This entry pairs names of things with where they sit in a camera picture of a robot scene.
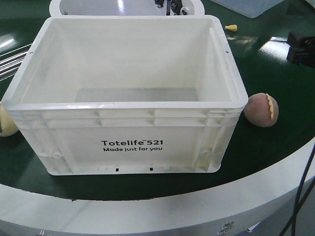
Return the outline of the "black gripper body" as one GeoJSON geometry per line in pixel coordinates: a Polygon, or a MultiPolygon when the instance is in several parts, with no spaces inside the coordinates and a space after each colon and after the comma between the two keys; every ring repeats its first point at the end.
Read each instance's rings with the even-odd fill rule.
{"type": "Polygon", "coordinates": [[[315,64],[315,37],[305,36],[298,32],[290,32],[287,42],[289,50],[287,61],[298,65],[315,64]]]}

